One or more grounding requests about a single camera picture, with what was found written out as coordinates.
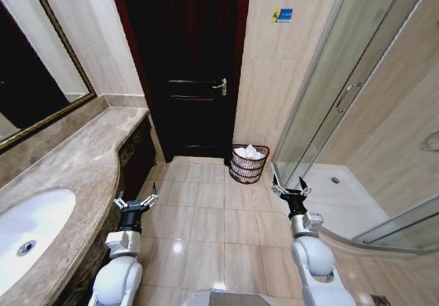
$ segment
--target sink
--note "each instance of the sink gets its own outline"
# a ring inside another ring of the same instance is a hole
[[[75,203],[75,194],[69,189],[51,189],[0,215],[0,296],[46,251]]]

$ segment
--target beige floor tile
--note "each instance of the beige floor tile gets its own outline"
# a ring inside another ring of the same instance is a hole
[[[355,301],[373,305],[370,295],[375,293],[375,289],[369,278],[362,274],[363,270],[359,258],[340,252],[336,254],[336,258],[337,269],[342,277],[344,287],[352,294]]]
[[[198,183],[174,182],[167,199],[167,205],[194,207],[197,199]]]
[[[218,157],[174,156],[172,162],[223,165],[224,159]]]
[[[360,264],[377,294],[386,296],[391,305],[435,305],[433,296],[418,289],[398,263],[363,258]]]
[[[283,213],[256,213],[256,223],[262,246],[291,247],[293,238],[289,231],[288,217]]]
[[[270,164],[266,163],[265,167],[263,168],[261,178],[253,185],[271,187],[272,183],[273,183],[272,169],[270,167]]]
[[[265,186],[252,186],[254,209],[256,211],[280,212],[279,201],[273,191]]]
[[[180,163],[157,163],[148,180],[175,181],[176,172]]]
[[[254,211],[226,210],[225,242],[259,245]]]
[[[167,239],[189,239],[192,219],[193,208],[166,206],[157,236]]]
[[[267,294],[259,246],[226,244],[226,289]]]
[[[299,272],[288,248],[261,246],[268,296],[302,298]]]
[[[153,205],[150,210],[142,215],[141,228],[142,237],[156,237],[160,221],[162,220],[165,207],[163,205]]]
[[[224,244],[190,241],[183,287],[211,289],[224,284]]]
[[[252,190],[250,186],[225,185],[226,209],[253,210]]]
[[[203,164],[200,182],[224,184],[224,166]]]
[[[224,243],[224,216],[223,209],[195,208],[191,239]]]
[[[224,208],[224,184],[200,183],[195,206]]]
[[[178,306],[181,289],[178,287],[152,287],[141,285],[134,306]]]
[[[143,269],[145,269],[148,259],[150,258],[154,240],[153,237],[140,238],[140,253],[139,256],[137,256],[137,261],[143,266]]]
[[[275,299],[279,306],[305,306],[302,299],[294,298],[276,298]]]
[[[176,181],[189,181],[193,183],[198,183],[201,176],[201,164],[187,164],[178,163],[176,164]]]
[[[188,241],[156,239],[142,284],[181,287],[187,258]]]
[[[239,185],[239,186],[247,186],[245,184],[241,184],[239,182],[237,182],[235,179],[233,179],[232,177],[230,177],[230,172],[228,170],[228,167],[224,167],[224,182],[226,183],[226,185]]]
[[[158,201],[156,205],[166,205],[167,199],[171,193],[172,181],[164,181],[164,180],[147,180],[142,186],[140,190],[137,200],[144,200],[148,196],[151,195],[152,185],[156,183],[157,193],[158,193]]]
[[[196,289],[181,289],[181,295],[180,295],[180,306],[182,306],[188,299],[189,297],[196,292]]]

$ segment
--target floor drain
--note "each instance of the floor drain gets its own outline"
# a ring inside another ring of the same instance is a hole
[[[36,241],[33,239],[32,241],[27,241],[26,243],[22,244],[19,250],[16,252],[16,255],[19,257],[27,255],[30,250],[32,250],[35,247]]]
[[[370,295],[375,306],[391,306],[390,301],[385,296]]]

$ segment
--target tissue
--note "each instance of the tissue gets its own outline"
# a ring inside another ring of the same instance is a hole
[[[235,148],[236,154],[240,155],[240,157],[248,158],[250,160],[260,160],[264,158],[264,155],[256,150],[253,145],[247,146],[247,148]]]

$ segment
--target shower enclosure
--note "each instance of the shower enclosure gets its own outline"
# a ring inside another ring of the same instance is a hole
[[[438,4],[335,0],[273,160],[284,187],[305,177],[334,237],[437,248]]]

